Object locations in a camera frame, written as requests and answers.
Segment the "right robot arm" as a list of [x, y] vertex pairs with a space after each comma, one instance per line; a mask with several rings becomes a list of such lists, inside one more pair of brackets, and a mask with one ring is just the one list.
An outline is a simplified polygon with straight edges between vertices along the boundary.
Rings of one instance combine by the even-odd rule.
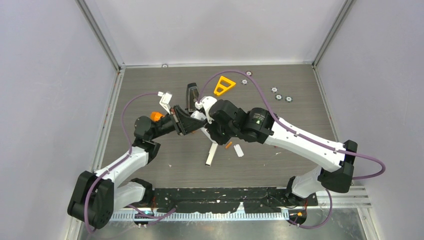
[[315, 164], [313, 170], [289, 179], [284, 198], [299, 205], [311, 194], [321, 190], [347, 193], [350, 190], [357, 144], [353, 141], [335, 142], [295, 127], [274, 113], [260, 107], [243, 111], [229, 100], [206, 96], [196, 104], [206, 115], [206, 129], [219, 145], [230, 138], [248, 143], [260, 143], [289, 150]]

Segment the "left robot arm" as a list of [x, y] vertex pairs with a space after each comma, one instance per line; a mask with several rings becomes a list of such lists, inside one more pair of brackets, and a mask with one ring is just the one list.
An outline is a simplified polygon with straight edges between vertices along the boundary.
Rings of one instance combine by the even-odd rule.
[[132, 203], [148, 207], [153, 202], [152, 185], [134, 178], [122, 183], [136, 170], [147, 166], [161, 147], [154, 139], [176, 132], [180, 136], [205, 126], [208, 115], [204, 110], [188, 113], [176, 105], [158, 121], [140, 116], [134, 123], [134, 141], [129, 149], [106, 167], [82, 172], [76, 181], [67, 214], [95, 229], [103, 228], [112, 214]]

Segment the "orange battery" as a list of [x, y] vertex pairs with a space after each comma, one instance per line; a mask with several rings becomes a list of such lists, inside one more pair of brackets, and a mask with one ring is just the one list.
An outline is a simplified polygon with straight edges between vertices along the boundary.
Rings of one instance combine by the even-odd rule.
[[233, 142], [232, 141], [230, 141], [226, 146], [225, 146], [225, 149], [228, 149], [231, 145], [233, 144]]

